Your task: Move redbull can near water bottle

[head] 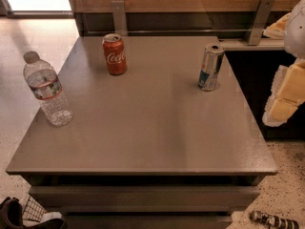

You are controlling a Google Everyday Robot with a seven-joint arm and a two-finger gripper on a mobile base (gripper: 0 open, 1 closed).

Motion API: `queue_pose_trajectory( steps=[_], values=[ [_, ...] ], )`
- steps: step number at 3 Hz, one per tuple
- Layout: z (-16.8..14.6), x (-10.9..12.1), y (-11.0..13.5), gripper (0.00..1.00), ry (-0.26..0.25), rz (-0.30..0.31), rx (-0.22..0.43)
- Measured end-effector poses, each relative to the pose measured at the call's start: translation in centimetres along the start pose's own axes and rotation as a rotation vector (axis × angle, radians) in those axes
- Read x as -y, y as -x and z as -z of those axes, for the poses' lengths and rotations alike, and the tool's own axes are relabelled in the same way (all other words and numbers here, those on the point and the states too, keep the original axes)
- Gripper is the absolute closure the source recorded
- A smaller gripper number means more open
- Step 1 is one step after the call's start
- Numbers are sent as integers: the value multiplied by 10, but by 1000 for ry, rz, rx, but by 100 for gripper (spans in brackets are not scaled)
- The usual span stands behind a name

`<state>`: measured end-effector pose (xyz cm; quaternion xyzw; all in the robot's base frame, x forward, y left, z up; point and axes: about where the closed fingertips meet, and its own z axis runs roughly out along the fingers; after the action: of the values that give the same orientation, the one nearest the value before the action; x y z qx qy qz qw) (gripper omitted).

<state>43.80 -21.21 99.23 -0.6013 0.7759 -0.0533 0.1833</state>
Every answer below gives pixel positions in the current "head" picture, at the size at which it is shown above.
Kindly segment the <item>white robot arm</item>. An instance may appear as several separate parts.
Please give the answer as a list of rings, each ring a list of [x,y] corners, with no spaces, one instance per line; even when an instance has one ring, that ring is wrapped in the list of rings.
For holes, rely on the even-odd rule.
[[[305,102],[305,0],[300,0],[291,12],[267,27],[263,34],[283,39],[285,52],[295,57],[291,66],[280,65],[275,72],[271,95],[262,116],[266,126],[278,127]]]

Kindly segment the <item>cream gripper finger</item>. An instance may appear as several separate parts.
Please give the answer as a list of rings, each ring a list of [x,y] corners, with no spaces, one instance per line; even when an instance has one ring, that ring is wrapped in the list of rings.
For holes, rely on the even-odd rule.
[[[290,67],[280,65],[275,72],[262,121],[266,126],[278,127],[286,123],[304,102],[305,60],[298,58]]]
[[[283,39],[290,13],[283,15],[271,26],[263,30],[263,35],[272,39]]]

